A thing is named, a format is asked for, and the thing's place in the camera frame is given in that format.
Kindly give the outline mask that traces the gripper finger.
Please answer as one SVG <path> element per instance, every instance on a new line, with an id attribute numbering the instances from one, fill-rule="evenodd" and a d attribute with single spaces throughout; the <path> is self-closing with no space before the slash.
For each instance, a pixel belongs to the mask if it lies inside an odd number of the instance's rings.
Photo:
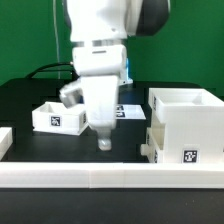
<path id="1" fill-rule="evenodd" d="M 98 146 L 102 151 L 109 151 L 112 149 L 110 130 L 104 130 L 98 133 Z"/>

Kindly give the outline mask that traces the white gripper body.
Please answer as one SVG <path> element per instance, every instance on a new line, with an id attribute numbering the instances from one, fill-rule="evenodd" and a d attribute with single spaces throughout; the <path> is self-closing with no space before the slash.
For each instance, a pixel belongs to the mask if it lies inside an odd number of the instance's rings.
<path id="1" fill-rule="evenodd" d="M 89 126 L 93 130 L 116 126 L 119 78 L 109 76 L 83 76 L 81 87 Z"/>

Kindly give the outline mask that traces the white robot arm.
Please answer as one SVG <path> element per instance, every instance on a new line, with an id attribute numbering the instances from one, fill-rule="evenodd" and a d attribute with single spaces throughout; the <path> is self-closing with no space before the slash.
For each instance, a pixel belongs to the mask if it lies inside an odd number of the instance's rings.
<path id="1" fill-rule="evenodd" d="M 102 150 L 111 148 L 120 79 L 126 70 L 130 36 L 152 36 L 167 22 L 170 0 L 63 0 L 71 28 L 78 79 L 60 90 L 71 107 L 82 97 L 91 129 Z"/>

